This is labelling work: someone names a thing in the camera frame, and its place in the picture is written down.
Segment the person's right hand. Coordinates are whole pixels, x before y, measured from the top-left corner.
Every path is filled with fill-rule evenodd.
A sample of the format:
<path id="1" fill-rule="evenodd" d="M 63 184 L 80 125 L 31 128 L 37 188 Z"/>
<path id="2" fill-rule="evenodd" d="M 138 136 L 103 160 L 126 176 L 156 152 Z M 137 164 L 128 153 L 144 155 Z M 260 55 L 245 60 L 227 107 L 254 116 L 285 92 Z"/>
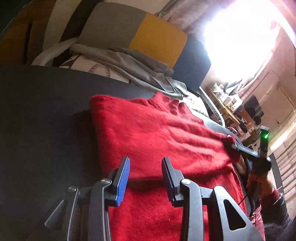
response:
<path id="1" fill-rule="evenodd" d="M 273 192 L 274 185 L 268 177 L 268 173 L 249 173 L 247 178 L 247 191 L 241 202 L 246 198 L 264 197 Z"/>

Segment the dark sleeved right forearm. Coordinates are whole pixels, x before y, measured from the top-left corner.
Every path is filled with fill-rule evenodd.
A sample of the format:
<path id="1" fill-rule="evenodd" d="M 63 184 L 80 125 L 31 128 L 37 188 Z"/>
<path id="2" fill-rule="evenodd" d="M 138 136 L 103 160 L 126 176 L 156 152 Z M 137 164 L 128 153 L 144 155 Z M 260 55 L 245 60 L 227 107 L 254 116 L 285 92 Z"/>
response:
<path id="1" fill-rule="evenodd" d="M 273 224 L 289 227 L 293 221 L 288 215 L 284 196 L 274 189 L 271 194 L 260 198 L 261 216 L 265 225 Z"/>

